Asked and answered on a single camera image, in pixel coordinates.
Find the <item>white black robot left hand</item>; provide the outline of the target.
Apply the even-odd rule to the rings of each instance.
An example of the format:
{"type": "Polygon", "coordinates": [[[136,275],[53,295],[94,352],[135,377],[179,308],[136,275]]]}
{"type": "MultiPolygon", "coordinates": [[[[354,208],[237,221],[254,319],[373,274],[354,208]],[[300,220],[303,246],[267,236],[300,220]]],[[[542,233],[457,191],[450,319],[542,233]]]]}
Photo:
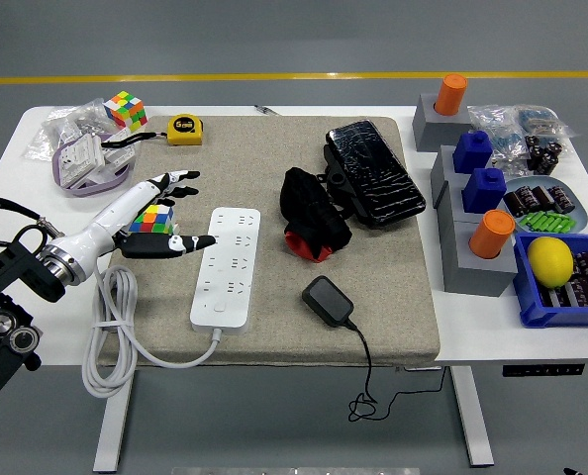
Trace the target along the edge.
{"type": "Polygon", "coordinates": [[[174,198],[196,195],[196,189],[179,182],[198,176],[197,171],[179,170],[138,183],[100,211],[81,232],[53,239],[41,251],[40,261],[63,285],[76,286],[91,277],[99,257],[115,249],[127,258],[165,259],[215,244],[216,239],[207,235],[127,233],[149,204],[168,204],[174,198]]]}

